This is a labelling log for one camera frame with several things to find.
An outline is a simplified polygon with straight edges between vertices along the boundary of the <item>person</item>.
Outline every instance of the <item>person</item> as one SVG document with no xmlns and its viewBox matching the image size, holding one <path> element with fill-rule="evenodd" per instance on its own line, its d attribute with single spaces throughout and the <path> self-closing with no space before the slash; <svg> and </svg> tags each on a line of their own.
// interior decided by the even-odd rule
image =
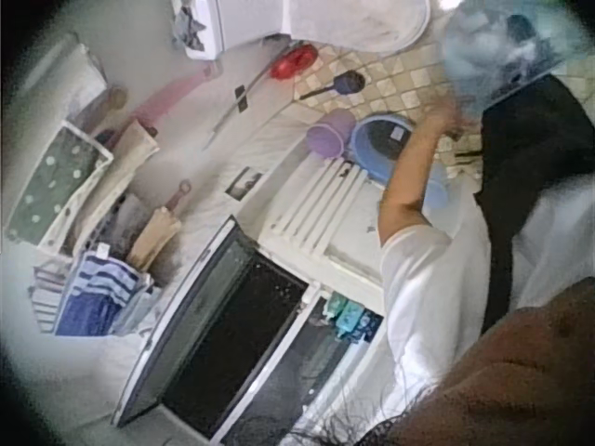
<svg viewBox="0 0 595 446">
<path fill-rule="evenodd" d="M 595 434 L 593 126 L 552 76 L 487 110 L 482 189 L 451 238 L 422 205 L 440 137 L 464 124 L 439 104 L 385 190 L 388 339 L 416 403 L 356 444 L 580 444 Z"/>
</svg>

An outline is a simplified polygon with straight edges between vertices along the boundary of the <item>blue striped towel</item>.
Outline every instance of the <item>blue striped towel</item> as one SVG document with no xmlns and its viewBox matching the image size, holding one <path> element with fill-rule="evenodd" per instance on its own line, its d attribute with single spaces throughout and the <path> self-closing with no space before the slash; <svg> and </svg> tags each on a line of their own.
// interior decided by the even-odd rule
<svg viewBox="0 0 595 446">
<path fill-rule="evenodd" d="M 121 260 L 83 254 L 65 288 L 56 335 L 104 336 L 137 291 L 145 276 Z"/>
</svg>

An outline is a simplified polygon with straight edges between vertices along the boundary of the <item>tiled floor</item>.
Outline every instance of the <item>tiled floor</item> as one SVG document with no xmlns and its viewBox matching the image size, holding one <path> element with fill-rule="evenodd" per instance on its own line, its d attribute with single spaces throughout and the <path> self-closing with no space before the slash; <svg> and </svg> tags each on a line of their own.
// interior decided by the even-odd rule
<svg viewBox="0 0 595 446">
<path fill-rule="evenodd" d="M 448 3 L 432 0 L 428 29 L 404 52 L 393 55 L 363 53 L 314 43 L 319 48 L 320 57 L 296 78 L 295 101 L 306 93 L 330 85 L 336 75 L 355 70 L 366 79 L 366 87 L 361 93 L 340 96 L 332 91 L 300 103 L 319 112 L 349 109 L 358 119 L 372 113 L 395 112 L 419 122 L 432 101 L 452 90 L 437 43 L 452 14 L 452 11 L 441 8 Z M 554 74 L 582 103 L 592 98 L 595 91 L 595 56 L 569 61 Z M 464 169 L 479 177 L 482 172 L 481 156 L 464 156 L 464 153 L 481 149 L 479 132 L 477 127 L 457 142 L 447 137 L 441 140 L 437 157 L 447 166 L 449 176 L 453 177 Z"/>
</svg>

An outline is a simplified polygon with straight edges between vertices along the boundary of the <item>black cabinet door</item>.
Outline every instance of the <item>black cabinet door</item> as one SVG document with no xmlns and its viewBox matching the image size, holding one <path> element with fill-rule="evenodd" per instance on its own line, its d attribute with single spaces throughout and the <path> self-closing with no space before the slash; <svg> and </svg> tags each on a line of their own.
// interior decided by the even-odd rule
<svg viewBox="0 0 595 446">
<path fill-rule="evenodd" d="M 128 377 L 113 424 L 122 426 L 160 402 L 255 254 L 254 243 L 230 217 L 200 254 L 149 336 Z"/>
</svg>

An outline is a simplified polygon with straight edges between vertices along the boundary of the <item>blue object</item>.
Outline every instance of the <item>blue object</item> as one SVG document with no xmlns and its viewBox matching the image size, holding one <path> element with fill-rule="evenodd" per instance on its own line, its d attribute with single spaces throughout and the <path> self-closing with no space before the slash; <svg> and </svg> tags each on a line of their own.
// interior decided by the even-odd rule
<svg viewBox="0 0 595 446">
<path fill-rule="evenodd" d="M 588 30 L 559 0 L 465 0 L 446 25 L 444 68 L 463 112 L 482 112 L 591 49 Z"/>
<path fill-rule="evenodd" d="M 378 114 L 368 116 L 355 126 L 351 134 L 350 146 L 353 150 L 355 162 L 368 171 L 370 177 L 383 185 L 389 183 L 395 161 L 377 151 L 369 135 L 370 123 L 383 121 L 393 123 L 404 132 L 413 132 L 414 127 L 403 117 L 393 114 Z M 446 189 L 446 170 L 440 163 L 434 163 L 430 172 L 430 180 L 426 188 L 424 204 L 431 209 L 440 209 L 448 204 L 448 190 Z"/>
<path fill-rule="evenodd" d="M 362 314 L 364 314 L 364 306 L 357 302 L 348 301 L 347 305 L 341 311 L 335 326 L 337 327 L 338 337 L 343 336 L 346 333 L 351 333 L 359 322 Z"/>
<path fill-rule="evenodd" d="M 143 275 L 125 262 L 84 253 L 67 284 L 56 335 L 107 335 L 143 283 Z"/>
</svg>

